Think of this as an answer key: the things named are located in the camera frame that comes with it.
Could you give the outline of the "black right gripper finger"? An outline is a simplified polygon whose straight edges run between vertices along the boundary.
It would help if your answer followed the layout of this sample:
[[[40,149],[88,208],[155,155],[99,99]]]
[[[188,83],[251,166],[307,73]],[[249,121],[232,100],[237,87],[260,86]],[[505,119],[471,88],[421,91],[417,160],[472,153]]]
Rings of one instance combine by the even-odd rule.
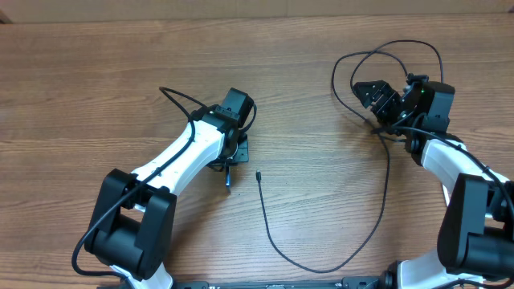
[[[401,115],[401,97],[390,86],[384,86],[372,96],[371,112],[381,124],[392,124],[399,120]]]
[[[364,108],[377,103],[389,91],[389,84],[384,80],[357,82],[353,85],[353,93]]]

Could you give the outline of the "blue Samsung Galaxy smartphone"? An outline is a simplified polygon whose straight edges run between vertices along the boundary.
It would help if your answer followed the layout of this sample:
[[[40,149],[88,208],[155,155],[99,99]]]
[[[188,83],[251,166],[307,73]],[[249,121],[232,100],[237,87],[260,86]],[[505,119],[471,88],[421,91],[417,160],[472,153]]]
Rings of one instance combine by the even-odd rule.
[[[226,186],[226,191],[228,193],[231,193],[231,175],[230,175],[230,166],[229,165],[226,165],[225,166],[225,186]]]

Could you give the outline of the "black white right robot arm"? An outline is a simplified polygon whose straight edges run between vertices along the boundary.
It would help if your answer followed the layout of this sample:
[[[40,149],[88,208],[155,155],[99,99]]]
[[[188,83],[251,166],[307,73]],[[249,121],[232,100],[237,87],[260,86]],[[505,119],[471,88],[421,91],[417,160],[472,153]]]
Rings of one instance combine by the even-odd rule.
[[[513,182],[448,133],[455,89],[410,74],[402,94],[387,82],[357,82],[353,93],[380,129],[405,136],[405,150],[450,194],[437,246],[382,273],[376,288],[507,288],[513,284]]]

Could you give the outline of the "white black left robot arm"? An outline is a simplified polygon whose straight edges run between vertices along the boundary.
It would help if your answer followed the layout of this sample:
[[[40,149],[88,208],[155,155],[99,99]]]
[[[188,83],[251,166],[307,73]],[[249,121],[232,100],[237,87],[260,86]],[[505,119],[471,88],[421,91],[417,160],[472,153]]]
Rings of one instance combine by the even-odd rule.
[[[255,105],[201,108],[152,161],[131,173],[112,170],[77,247],[107,265],[121,288],[173,287],[164,259],[178,196],[203,168],[229,173],[230,167],[249,160],[244,122],[255,116]]]

